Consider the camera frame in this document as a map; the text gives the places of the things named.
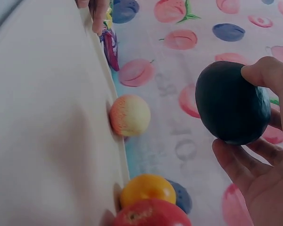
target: red fruit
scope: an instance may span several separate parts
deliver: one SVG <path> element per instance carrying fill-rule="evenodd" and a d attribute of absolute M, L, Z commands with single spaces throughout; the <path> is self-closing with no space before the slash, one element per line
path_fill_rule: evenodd
<path fill-rule="evenodd" d="M 164 45 L 171 49 L 192 49 L 197 43 L 197 36 L 191 30 L 180 29 L 170 32 L 164 39 Z"/>
<path fill-rule="evenodd" d="M 185 212 L 175 204 L 145 199 L 120 211 L 112 226 L 192 226 Z"/>

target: fingernail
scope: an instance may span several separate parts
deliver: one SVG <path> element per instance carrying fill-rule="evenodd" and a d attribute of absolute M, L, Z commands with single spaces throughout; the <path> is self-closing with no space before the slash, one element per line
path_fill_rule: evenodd
<path fill-rule="evenodd" d="M 88 6 L 88 2 L 89 2 L 89 0 L 80 0 L 78 3 L 78 5 L 79 5 L 79 8 L 85 8 L 85 7 L 87 7 Z"/>

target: avocado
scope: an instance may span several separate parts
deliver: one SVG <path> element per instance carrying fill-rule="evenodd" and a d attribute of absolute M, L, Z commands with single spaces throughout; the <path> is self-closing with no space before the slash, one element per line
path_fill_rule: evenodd
<path fill-rule="evenodd" d="M 270 121 L 266 88 L 256 87 L 241 75 L 244 65 L 216 61 L 200 74 L 195 90 L 196 106 L 204 126 L 232 145 L 257 140 Z"/>

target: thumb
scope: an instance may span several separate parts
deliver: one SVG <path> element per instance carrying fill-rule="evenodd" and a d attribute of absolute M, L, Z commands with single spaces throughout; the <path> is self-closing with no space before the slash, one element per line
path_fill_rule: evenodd
<path fill-rule="evenodd" d="M 241 74 L 254 86 L 268 87 L 278 96 L 283 90 L 283 63 L 274 57 L 265 56 L 254 65 L 244 66 Z"/>

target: plastic fruit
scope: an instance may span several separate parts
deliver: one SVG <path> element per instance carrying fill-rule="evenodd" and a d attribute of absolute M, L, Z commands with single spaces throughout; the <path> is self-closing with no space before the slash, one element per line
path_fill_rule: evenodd
<path fill-rule="evenodd" d="M 187 189 L 172 180 L 168 181 L 176 192 L 176 206 L 181 208 L 186 214 L 189 214 L 192 210 L 192 199 Z"/>
<path fill-rule="evenodd" d="M 123 95 L 116 99 L 109 112 L 115 133 L 130 137 L 142 134 L 151 119 L 148 104 L 139 96 Z"/>
<path fill-rule="evenodd" d="M 192 226 L 187 215 L 164 200 L 147 199 L 121 210 L 112 226 Z"/>
<path fill-rule="evenodd" d="M 271 114 L 268 92 L 241 75 L 242 64 L 217 61 L 196 83 L 196 105 L 204 126 L 228 144 L 245 145 L 265 131 Z"/>
<path fill-rule="evenodd" d="M 175 190 L 166 179 L 159 175 L 141 174 L 124 187 L 120 195 L 120 203 L 122 208 L 125 208 L 140 200 L 153 198 L 176 203 Z"/>

